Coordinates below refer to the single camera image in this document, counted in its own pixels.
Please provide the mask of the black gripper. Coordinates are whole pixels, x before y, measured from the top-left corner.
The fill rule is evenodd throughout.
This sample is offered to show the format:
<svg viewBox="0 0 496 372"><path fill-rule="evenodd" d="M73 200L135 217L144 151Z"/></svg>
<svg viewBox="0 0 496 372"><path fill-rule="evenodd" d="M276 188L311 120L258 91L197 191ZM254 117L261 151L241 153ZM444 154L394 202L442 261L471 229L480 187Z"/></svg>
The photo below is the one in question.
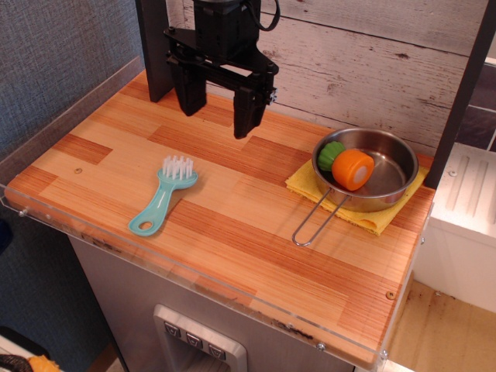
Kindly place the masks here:
<svg viewBox="0 0 496 372"><path fill-rule="evenodd" d="M260 1L195 1L194 29L173 26L167 62L181 110L192 116L207 102L206 82L235 92L234 136L240 140L258 127L266 105L277 97L278 66L257 48L261 32L275 29L280 3L269 25L260 21Z"/></svg>

